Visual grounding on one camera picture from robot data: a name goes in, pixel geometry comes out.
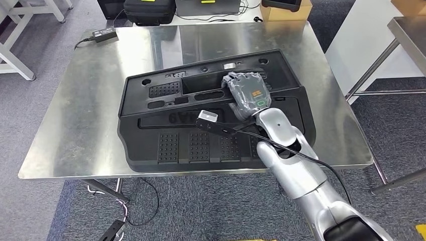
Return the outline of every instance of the black plastic case insert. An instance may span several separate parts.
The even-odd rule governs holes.
[[[258,72],[272,97],[272,107],[315,142],[315,126],[306,91],[280,50],[198,62],[131,76],[126,79],[119,111],[118,134],[134,171],[264,168],[256,154],[257,140],[237,134],[224,138],[196,128],[202,109],[219,121],[239,125],[221,89],[228,72]]]

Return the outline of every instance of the yellow tag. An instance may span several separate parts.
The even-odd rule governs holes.
[[[424,240],[426,240],[426,224],[416,225],[415,229],[417,229],[417,232],[423,236]]]

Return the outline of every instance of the black power brick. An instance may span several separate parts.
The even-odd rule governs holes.
[[[116,32],[116,29],[114,27],[97,30],[97,31],[94,31],[92,33],[92,37],[80,40],[74,46],[74,49],[76,49],[77,46],[79,44],[83,43],[83,42],[95,41],[95,42],[99,43],[99,42],[102,42],[102,41],[105,41],[105,40],[108,40],[108,39],[112,39],[112,38],[115,38],[115,37],[117,37],[117,32]]]

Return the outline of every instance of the metal table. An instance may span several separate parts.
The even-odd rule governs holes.
[[[391,95],[391,94],[425,94],[426,89],[358,91],[367,79],[379,68],[386,58],[401,45],[419,70],[426,76],[426,16],[394,17],[387,25],[395,39],[370,66],[358,82],[346,95],[346,100],[361,95]],[[383,185],[373,188],[373,193],[380,193],[402,186],[408,182],[426,177],[426,168],[389,182],[380,165],[374,160],[376,169]]]
[[[165,172],[158,165],[156,172],[134,172],[117,135],[118,111],[127,76],[277,48],[306,87],[318,156],[337,168],[373,163],[308,22],[137,27],[117,32],[119,41],[83,43],[74,52],[19,171],[21,179],[81,179],[125,200],[119,188],[113,191],[94,179],[266,171]]]

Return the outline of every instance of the robotic arm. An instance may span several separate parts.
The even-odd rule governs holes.
[[[271,97],[259,74],[231,72],[223,78],[222,87],[225,86],[236,101],[230,106],[238,119],[253,117],[270,140],[318,159],[303,134],[290,124],[285,114],[280,109],[269,108]],[[203,110],[197,125],[216,134],[233,134],[235,130],[216,123],[217,118],[217,114]],[[303,211],[316,240],[393,240],[382,227],[355,210],[336,192],[318,164],[293,153],[282,157],[277,149],[267,141],[257,144],[260,159]]]

